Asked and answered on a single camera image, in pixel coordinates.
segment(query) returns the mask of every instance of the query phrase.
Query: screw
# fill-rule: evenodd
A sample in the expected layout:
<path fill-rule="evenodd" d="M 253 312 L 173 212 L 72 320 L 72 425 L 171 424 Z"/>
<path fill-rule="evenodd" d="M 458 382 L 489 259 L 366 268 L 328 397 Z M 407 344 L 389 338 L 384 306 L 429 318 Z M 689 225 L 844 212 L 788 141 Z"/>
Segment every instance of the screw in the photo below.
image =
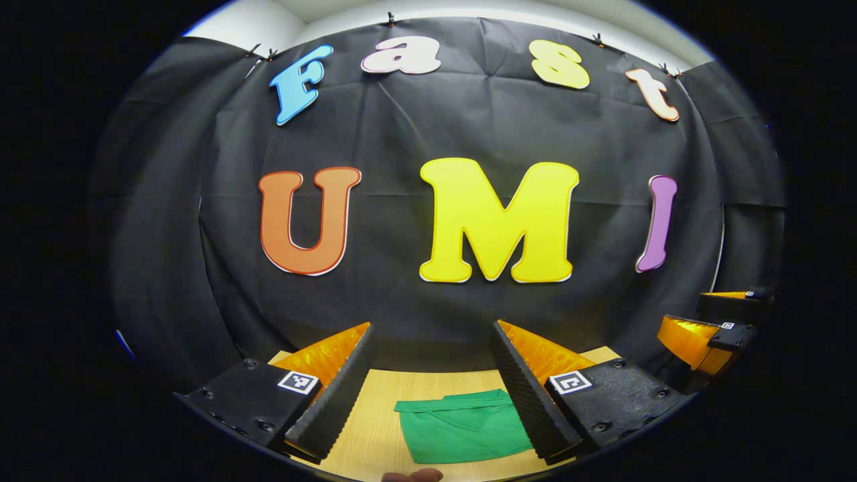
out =
<path fill-rule="evenodd" d="M 258 419 L 256 420 L 256 426 L 259 427 L 259 430 L 266 432 L 273 432 L 273 424 L 266 420 Z"/>

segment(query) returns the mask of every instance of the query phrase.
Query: green cloth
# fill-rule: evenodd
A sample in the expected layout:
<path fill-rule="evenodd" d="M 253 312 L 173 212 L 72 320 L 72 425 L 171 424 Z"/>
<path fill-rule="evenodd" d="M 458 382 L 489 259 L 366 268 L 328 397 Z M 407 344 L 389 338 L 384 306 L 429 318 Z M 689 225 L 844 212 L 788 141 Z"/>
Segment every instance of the green cloth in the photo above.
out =
<path fill-rule="evenodd" d="M 503 390 L 397 401 L 394 410 L 418 464 L 486 461 L 533 448 Z"/>

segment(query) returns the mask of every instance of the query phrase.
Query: foam letter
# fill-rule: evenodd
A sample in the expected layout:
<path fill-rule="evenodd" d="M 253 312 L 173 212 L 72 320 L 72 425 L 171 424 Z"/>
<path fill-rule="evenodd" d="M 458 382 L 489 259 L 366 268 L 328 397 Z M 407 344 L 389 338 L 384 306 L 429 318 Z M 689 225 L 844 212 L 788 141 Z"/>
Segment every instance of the foam letter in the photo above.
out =
<path fill-rule="evenodd" d="M 568 209 L 578 184 L 573 167 L 533 165 L 505 209 L 474 160 L 431 160 L 420 177 L 434 188 L 434 238 L 431 259 L 420 267 L 424 280 L 461 283 L 470 278 L 470 264 L 461 259 L 463 235 L 488 280 L 500 276 L 521 238 L 524 254 L 512 266 L 513 279 L 549 283 L 571 276 L 566 251 Z"/>
<path fill-rule="evenodd" d="M 530 53 L 536 58 L 532 63 L 533 70 L 543 81 L 571 88 L 589 85 L 589 73 L 580 65 L 583 59 L 572 47 L 533 40 Z"/>
<path fill-rule="evenodd" d="M 658 117 L 673 122 L 679 120 L 679 110 L 667 105 L 663 98 L 661 92 L 667 92 L 663 82 L 651 78 L 651 74 L 643 69 L 628 70 L 625 75 L 640 86 L 646 104 Z"/>
<path fill-rule="evenodd" d="M 440 43 L 429 37 L 397 37 L 375 46 L 379 51 L 369 54 L 360 66 L 370 74 L 401 70 L 406 74 L 425 74 L 440 67 L 434 58 Z"/>
<path fill-rule="evenodd" d="M 273 172 L 259 181 L 262 191 L 262 249 L 288 273 L 317 276 L 336 268 L 345 254 L 348 201 L 361 173 L 353 167 L 330 167 L 315 174 L 321 188 L 321 235 L 312 248 L 291 242 L 291 195 L 303 183 L 297 172 Z"/>
<path fill-rule="evenodd" d="M 651 224 L 649 237 L 645 242 L 643 255 L 637 260 L 637 272 L 643 273 L 655 269 L 667 259 L 667 232 L 669 231 L 669 216 L 673 210 L 673 197 L 678 190 L 675 179 L 667 176 L 654 176 L 649 179 L 651 191 Z"/>
<path fill-rule="evenodd" d="M 271 80 L 271 86 L 277 86 L 279 96 L 279 114 L 277 125 L 289 122 L 300 111 L 309 107 L 319 96 L 315 89 L 307 90 L 306 82 L 317 84 L 324 77 L 324 66 L 318 61 L 333 52 L 330 45 L 322 45 L 300 60 L 290 65 Z"/>

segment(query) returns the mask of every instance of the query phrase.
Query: white wall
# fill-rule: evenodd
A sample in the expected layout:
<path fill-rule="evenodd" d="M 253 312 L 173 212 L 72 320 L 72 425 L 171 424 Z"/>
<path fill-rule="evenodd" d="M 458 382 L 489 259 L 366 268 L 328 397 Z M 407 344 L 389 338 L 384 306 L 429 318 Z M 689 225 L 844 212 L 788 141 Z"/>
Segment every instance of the white wall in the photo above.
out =
<path fill-rule="evenodd" d="M 271 0 L 238 0 L 199 21 L 186 37 L 219 40 L 267 56 L 268 49 L 283 51 L 306 23 Z"/>
<path fill-rule="evenodd" d="M 461 6 L 461 3 L 466 3 L 467 6 Z M 387 11 L 392 11 L 397 20 L 432 16 L 480 16 L 544 25 L 545 27 L 583 35 L 586 38 L 601 33 L 602 40 L 608 45 L 630 52 L 655 65 L 666 63 L 673 71 L 676 67 L 681 70 L 688 70 L 712 60 L 711 55 L 700 47 L 693 49 L 695 51 L 686 52 L 690 54 L 687 55 L 688 58 L 682 58 L 673 53 L 672 48 L 668 50 L 604 20 L 554 5 L 527 0 L 470 0 L 468 2 L 459 0 L 391 0 L 371 3 L 309 23 L 293 39 L 292 44 L 302 44 L 329 33 L 341 32 L 349 28 L 382 23 L 387 19 Z M 674 30 L 667 22 L 661 22 L 664 29 Z"/>
<path fill-rule="evenodd" d="M 279 1 L 288 4 L 287 0 Z M 387 11 L 392 11 L 397 20 L 479 16 L 544 25 L 586 38 L 601 33 L 607 45 L 655 65 L 666 63 L 673 72 L 676 68 L 688 70 L 713 59 L 705 48 L 668 21 L 628 0 L 386 0 L 309 23 L 270 0 L 238 0 L 186 35 L 217 39 L 247 49 L 262 42 L 257 52 L 267 54 L 268 48 L 282 51 L 330 33 L 382 23 L 387 19 Z"/>

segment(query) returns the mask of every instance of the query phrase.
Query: finger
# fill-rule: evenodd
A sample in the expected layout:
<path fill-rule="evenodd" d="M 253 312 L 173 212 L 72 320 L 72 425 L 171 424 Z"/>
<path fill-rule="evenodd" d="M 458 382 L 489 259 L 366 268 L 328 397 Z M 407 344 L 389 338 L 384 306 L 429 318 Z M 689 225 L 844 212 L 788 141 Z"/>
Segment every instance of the finger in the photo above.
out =
<path fill-rule="evenodd" d="M 403 473 L 387 472 L 381 476 L 381 482 L 414 482 L 414 479 Z"/>
<path fill-rule="evenodd" d="M 415 482 L 438 482 L 443 479 L 443 473 L 436 468 L 421 468 L 411 474 Z"/>

